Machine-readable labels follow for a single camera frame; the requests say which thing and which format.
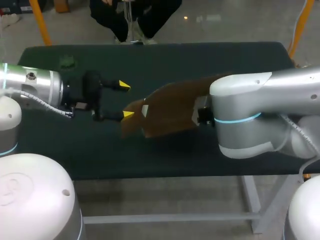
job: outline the grey floor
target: grey floor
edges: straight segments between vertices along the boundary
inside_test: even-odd
[[[304,0],[183,0],[181,8],[155,36],[159,43],[278,41],[288,46]],[[113,34],[90,18],[88,3],[71,2],[72,13],[44,13],[51,40],[62,44],[113,44]],[[320,2],[316,1],[295,61],[320,64]],[[8,63],[23,50],[43,45],[32,14],[2,33]],[[257,176],[262,199],[275,176]],[[79,181],[75,183],[83,214],[129,215],[244,211],[237,177],[190,177]],[[288,207],[279,211],[269,231],[253,235],[249,222],[172,222],[87,226],[88,240],[279,240]]]

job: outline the brown paper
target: brown paper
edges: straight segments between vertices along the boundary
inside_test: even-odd
[[[121,122],[122,137],[141,128],[146,138],[153,138],[197,127],[192,121],[196,99],[209,95],[210,85],[227,75],[169,83],[145,99],[131,102],[124,111],[134,115]],[[143,105],[148,105],[146,117],[142,114]]]

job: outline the orange pole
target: orange pole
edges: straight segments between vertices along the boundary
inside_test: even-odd
[[[290,42],[289,48],[288,48],[288,54],[290,58],[293,58],[295,55],[300,37],[302,35],[302,32],[304,31],[305,24],[308,20],[309,14],[311,12],[311,9],[315,3],[315,0],[306,0],[306,5],[304,10],[301,13],[301,16],[298,19],[297,25],[295,27],[295,33],[293,36],[293,45],[292,45],[292,40]]]
[[[46,27],[44,16],[39,7],[38,0],[29,0],[38,28],[41,32],[42,39],[46,46],[51,46],[50,36]]]

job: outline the cable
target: cable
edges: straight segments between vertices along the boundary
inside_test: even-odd
[[[36,101],[37,103],[41,104],[42,106],[44,106],[45,108],[47,108],[48,110],[56,113],[56,114],[59,114],[59,115],[62,115],[66,118],[71,118],[73,116],[73,113],[70,112],[70,111],[62,111],[60,109],[57,109],[53,106],[51,106],[50,104],[46,103],[45,101],[41,100],[40,98],[38,98],[37,96],[34,96],[26,91],[21,91],[21,90],[15,90],[15,89],[12,89],[12,88],[9,88],[9,89],[5,89],[5,93],[6,94],[10,94],[12,95],[13,93],[15,94],[21,94],[23,96],[26,96],[28,97],[29,99],[33,100],[33,101]]]
[[[305,162],[299,169],[299,175],[301,176],[301,183],[304,182],[304,170],[309,165],[315,163],[316,161],[320,160],[320,151],[317,148],[317,146],[312,142],[312,140],[305,134],[305,132],[299,127],[297,124],[295,124],[287,115],[280,115],[292,128],[294,128],[300,135],[305,139],[305,141],[310,145],[310,147],[313,149],[315,156]]]
[[[290,48],[289,48],[288,51],[287,51],[288,53],[289,53],[289,52],[292,50],[292,48],[294,47],[297,25],[298,25],[298,22],[299,22],[299,19],[300,19],[302,13],[304,12],[304,10],[305,10],[305,8],[306,8],[307,2],[308,2],[308,0],[304,0],[304,4],[303,4],[303,7],[302,7],[302,9],[301,9],[301,12],[299,13],[298,17],[297,17],[296,20],[295,20],[295,24],[294,24],[294,28],[293,28],[293,35],[292,35],[292,40],[291,40],[291,45],[290,45]]]

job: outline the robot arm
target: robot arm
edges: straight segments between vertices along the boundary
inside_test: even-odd
[[[221,152],[235,159],[272,151],[314,157],[320,146],[319,89],[319,67],[218,79],[210,95]]]
[[[82,79],[62,81],[56,71],[3,63],[0,65],[0,89],[22,106],[54,111],[72,118],[75,110],[92,112],[93,120],[120,122],[132,112],[102,112],[103,88],[127,92],[130,86],[120,80],[108,81],[97,71],[87,71]]]

